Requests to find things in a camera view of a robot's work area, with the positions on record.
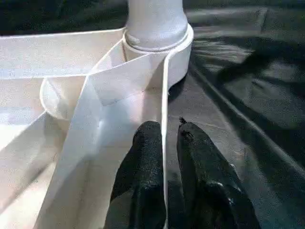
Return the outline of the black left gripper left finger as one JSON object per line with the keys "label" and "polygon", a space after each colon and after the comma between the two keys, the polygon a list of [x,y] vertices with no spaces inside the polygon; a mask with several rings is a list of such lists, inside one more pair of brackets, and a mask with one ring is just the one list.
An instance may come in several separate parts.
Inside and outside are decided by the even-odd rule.
{"label": "black left gripper left finger", "polygon": [[162,229],[165,220],[161,127],[147,121],[116,173],[104,228]]}

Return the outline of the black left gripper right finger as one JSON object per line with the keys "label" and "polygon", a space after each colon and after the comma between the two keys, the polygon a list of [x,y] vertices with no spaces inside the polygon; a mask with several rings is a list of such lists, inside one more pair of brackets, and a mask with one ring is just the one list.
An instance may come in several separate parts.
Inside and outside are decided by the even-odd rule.
{"label": "black left gripper right finger", "polygon": [[247,192],[208,134],[180,117],[177,155],[188,229],[259,229]]}

